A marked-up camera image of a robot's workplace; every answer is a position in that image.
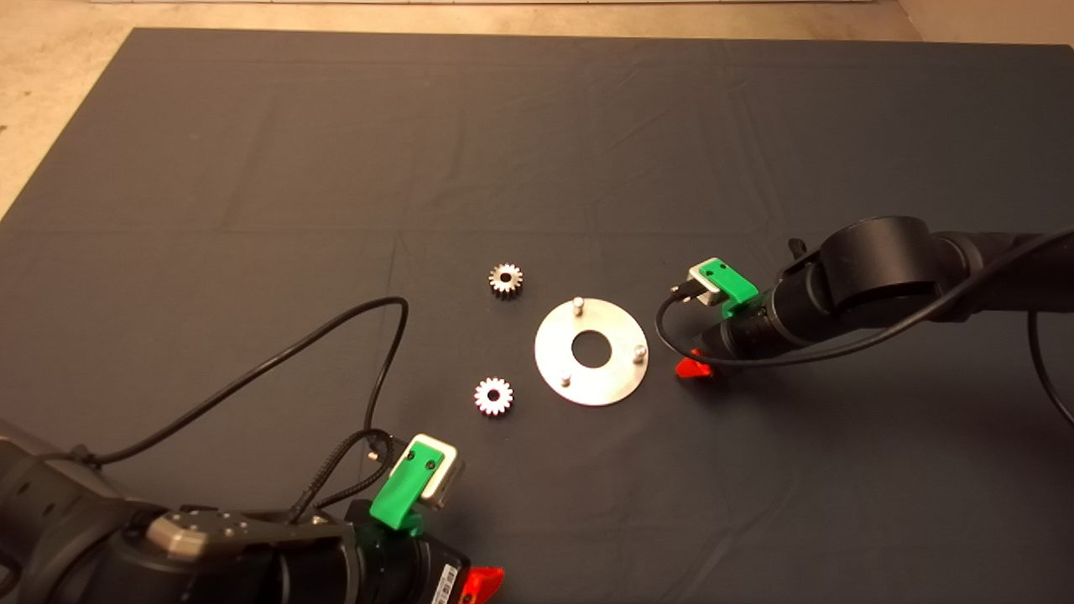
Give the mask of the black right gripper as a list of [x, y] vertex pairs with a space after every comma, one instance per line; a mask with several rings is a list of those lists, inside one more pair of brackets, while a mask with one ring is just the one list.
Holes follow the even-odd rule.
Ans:
[[[737, 361], [777, 358], [794, 350], [794, 341], [781, 331], [781, 325], [770, 312], [770, 291], [749, 301], [726, 318], [706, 329], [697, 339], [699, 351], [711, 358]], [[714, 370], [691, 357], [674, 364], [679, 379], [713, 378]]]

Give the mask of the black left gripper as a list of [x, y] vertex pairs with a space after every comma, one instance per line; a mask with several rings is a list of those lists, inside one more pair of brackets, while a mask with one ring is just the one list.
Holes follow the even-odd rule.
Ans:
[[487, 604], [503, 581], [503, 567], [469, 569], [469, 558], [440, 540], [361, 544], [362, 603]]

